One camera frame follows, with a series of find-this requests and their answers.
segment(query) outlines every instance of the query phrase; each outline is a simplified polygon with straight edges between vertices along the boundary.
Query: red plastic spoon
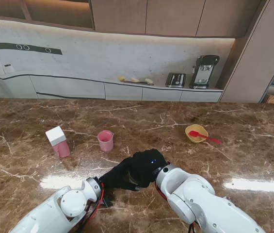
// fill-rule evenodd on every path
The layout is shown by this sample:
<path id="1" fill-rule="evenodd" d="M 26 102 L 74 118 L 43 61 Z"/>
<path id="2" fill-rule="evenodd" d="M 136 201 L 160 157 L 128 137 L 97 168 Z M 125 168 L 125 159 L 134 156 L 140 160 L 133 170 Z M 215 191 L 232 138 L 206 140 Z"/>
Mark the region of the red plastic spoon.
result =
<path id="1" fill-rule="evenodd" d="M 215 138 L 212 138 L 212 137 L 204 136 L 204 135 L 202 135 L 202 134 L 200 134 L 199 132 L 194 131 L 194 130 L 190 131 L 189 134 L 190 134 L 190 136 L 193 136 L 193 137 L 203 137 L 203 138 L 209 139 L 209 140 L 211 140 L 211 141 L 214 141 L 214 142 L 216 142 L 216 143 L 218 143 L 218 144 L 222 144 L 222 142 L 219 141 L 218 139 L 215 139 Z"/>

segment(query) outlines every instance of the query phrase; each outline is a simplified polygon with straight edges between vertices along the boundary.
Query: white cube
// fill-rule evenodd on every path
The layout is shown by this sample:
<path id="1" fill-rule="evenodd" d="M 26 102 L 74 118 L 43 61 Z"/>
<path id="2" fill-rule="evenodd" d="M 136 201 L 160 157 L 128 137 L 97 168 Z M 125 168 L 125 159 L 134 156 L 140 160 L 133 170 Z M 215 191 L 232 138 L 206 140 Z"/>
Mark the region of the white cube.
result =
<path id="1" fill-rule="evenodd" d="M 61 143 L 65 140 L 67 140 L 67 138 L 65 137 L 64 132 L 60 128 L 60 126 L 57 126 L 54 129 L 46 131 L 45 134 L 48 137 L 48 140 L 49 140 L 49 142 L 51 143 L 52 146 L 55 146 L 58 143 Z"/>

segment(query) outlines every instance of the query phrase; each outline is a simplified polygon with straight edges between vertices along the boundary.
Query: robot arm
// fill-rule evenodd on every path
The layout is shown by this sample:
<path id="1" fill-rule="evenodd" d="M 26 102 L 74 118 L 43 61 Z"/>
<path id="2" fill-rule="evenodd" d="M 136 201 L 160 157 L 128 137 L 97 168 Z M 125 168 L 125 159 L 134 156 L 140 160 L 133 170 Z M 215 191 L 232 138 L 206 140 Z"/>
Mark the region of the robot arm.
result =
<path id="1" fill-rule="evenodd" d="M 215 196 L 211 184 L 199 175 L 167 165 L 156 183 L 175 213 L 188 224 L 197 221 L 205 233 L 265 233 L 232 202 Z"/>
<path id="2" fill-rule="evenodd" d="M 97 201 L 100 185 L 94 178 L 82 182 L 80 189 L 63 187 L 31 210 L 9 233 L 67 233 L 86 214 L 88 200 Z"/>

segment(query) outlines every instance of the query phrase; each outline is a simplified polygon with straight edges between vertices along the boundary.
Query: coffee machine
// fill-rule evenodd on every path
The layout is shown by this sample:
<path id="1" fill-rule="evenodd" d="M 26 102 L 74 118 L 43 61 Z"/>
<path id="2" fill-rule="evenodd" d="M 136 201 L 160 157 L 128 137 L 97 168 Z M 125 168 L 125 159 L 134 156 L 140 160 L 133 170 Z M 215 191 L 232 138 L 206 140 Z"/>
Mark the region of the coffee machine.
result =
<path id="1" fill-rule="evenodd" d="M 193 77 L 190 87 L 194 89 L 207 89 L 209 79 L 220 57 L 217 55 L 200 55 L 193 67 Z"/>

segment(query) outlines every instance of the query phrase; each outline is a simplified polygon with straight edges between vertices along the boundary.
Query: yellow bowl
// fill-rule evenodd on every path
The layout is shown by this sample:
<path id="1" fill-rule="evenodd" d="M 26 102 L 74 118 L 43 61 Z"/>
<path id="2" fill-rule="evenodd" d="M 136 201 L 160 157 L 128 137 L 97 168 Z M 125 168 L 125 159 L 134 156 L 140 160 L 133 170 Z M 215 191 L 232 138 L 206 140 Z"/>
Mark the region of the yellow bowl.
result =
<path id="1" fill-rule="evenodd" d="M 200 143 L 202 141 L 205 141 L 206 139 L 203 137 L 190 136 L 190 131 L 197 131 L 204 136 L 207 136 L 207 137 L 209 136 L 208 132 L 201 125 L 190 125 L 190 126 L 186 127 L 185 134 L 194 143 Z"/>

